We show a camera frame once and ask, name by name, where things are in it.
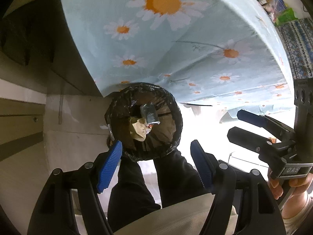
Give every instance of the orange flower center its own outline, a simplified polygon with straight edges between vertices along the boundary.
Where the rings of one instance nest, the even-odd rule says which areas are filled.
[[[220,80],[230,80],[230,77],[229,76],[221,76],[219,79]]]
[[[284,85],[275,86],[276,88],[284,88]]]
[[[128,60],[124,60],[124,61],[123,61],[123,65],[125,65],[125,66],[134,65],[134,64],[136,64],[136,63],[137,63],[136,61],[131,60],[131,59],[128,59]]]
[[[283,66],[285,66],[284,65],[284,62],[283,62],[283,59],[281,58],[281,57],[279,57],[280,58],[280,60],[281,60],[281,64],[283,65]]]
[[[128,33],[129,32],[129,27],[127,27],[127,26],[118,26],[116,31],[118,33]]]
[[[224,56],[228,58],[236,58],[239,56],[239,52],[234,49],[224,49]]]
[[[146,0],[146,10],[153,11],[154,14],[173,15],[179,11],[182,6],[180,0]]]

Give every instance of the black bucket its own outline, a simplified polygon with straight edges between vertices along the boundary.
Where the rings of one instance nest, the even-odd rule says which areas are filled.
[[[143,142],[130,136],[129,118],[141,117],[140,106],[154,104],[160,119]],[[152,84],[133,84],[113,99],[105,120],[109,126],[112,140],[123,144],[123,156],[134,162],[151,160],[168,155],[180,142],[183,119],[175,98],[165,89]]]

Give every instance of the daisy print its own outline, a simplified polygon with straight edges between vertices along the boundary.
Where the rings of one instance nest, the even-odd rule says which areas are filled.
[[[279,56],[279,60],[280,60],[280,62],[281,62],[281,65],[284,67],[285,64],[284,64],[284,61],[283,61],[283,59],[282,59],[282,57],[281,57],[281,54],[280,54],[280,56]]]
[[[157,29],[167,19],[173,31],[189,25],[191,17],[203,17],[200,11],[206,10],[208,5],[193,0],[131,0],[126,4],[128,7],[141,8],[137,17],[143,21],[154,19],[150,29]]]
[[[271,93],[274,97],[281,97],[282,94],[279,94],[279,93]]]
[[[217,74],[211,77],[211,79],[214,82],[218,82],[221,84],[230,83],[230,82],[236,82],[238,80],[238,75],[232,75],[232,73],[223,73],[223,74]]]
[[[275,88],[276,88],[276,89],[283,89],[283,88],[285,88],[285,85],[286,85],[286,83],[284,83],[284,84],[278,84],[278,85],[275,85]]]
[[[147,65],[143,57],[135,57],[134,55],[125,54],[123,57],[115,56],[114,67],[124,67],[126,69],[132,67],[138,69],[139,67],[145,67]]]
[[[254,52],[251,50],[250,43],[244,41],[234,42],[229,40],[227,43],[217,45],[212,53],[213,58],[219,58],[218,63],[235,64],[240,61],[250,61],[247,55]]]
[[[194,81],[187,81],[189,88],[195,89],[198,85]]]
[[[134,20],[130,20],[124,23],[121,18],[117,23],[111,22],[109,25],[103,27],[105,34],[111,34],[112,39],[118,37],[121,41],[122,39],[127,40],[129,37],[134,37],[139,31],[138,23],[134,24]]]

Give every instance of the black trousers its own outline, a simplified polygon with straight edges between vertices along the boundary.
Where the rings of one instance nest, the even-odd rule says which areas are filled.
[[[198,172],[177,149],[153,161],[163,208],[208,193]],[[139,164],[122,157],[118,183],[112,189],[107,214],[112,231],[160,208],[145,185]]]

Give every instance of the patterned fabric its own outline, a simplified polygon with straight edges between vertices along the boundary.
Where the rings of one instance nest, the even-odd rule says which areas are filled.
[[[293,98],[284,47],[256,0],[61,1],[103,96],[147,82],[226,109]]]
[[[294,20],[278,27],[294,79],[312,78],[313,21]]]

